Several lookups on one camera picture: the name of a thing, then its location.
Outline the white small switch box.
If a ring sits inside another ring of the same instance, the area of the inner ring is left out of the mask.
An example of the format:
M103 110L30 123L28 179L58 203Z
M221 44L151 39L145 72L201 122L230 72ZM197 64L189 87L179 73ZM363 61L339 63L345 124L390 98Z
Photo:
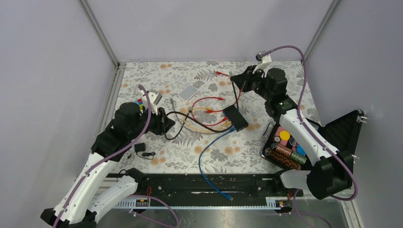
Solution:
M178 97L184 101L189 101L196 93L198 89L193 85L187 85L181 92L178 93Z

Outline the black network switch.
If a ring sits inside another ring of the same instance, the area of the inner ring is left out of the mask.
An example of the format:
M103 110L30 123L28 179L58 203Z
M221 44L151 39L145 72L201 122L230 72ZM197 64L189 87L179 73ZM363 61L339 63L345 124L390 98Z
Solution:
M239 112L238 108L235 105L231 105L225 109L223 109L224 115L228 118L228 120L232 123L233 127L237 132L247 128L249 123Z

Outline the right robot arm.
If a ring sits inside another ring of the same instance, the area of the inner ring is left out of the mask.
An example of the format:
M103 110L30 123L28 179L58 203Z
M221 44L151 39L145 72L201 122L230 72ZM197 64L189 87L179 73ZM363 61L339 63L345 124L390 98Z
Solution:
M277 195L284 196L297 189L310 191L318 200L332 197L347 201L357 197L359 187L352 173L352 154L338 150L303 116L300 105L287 95L284 70L271 68L263 73L249 66L230 80L243 92L253 91L265 100L268 115L301 145L313 166L310 171L281 172L272 183Z

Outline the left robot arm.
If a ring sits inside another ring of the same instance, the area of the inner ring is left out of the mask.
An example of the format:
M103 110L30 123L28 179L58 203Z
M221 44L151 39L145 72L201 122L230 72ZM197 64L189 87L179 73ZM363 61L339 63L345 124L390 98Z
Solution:
M106 129L97 136L72 188L54 208L43 210L40 218L54 228L94 228L125 197L144 194L147 176L131 168L115 185L96 196L105 177L133 143L148 132L164 135L174 125L161 107L154 114L137 103L120 105Z

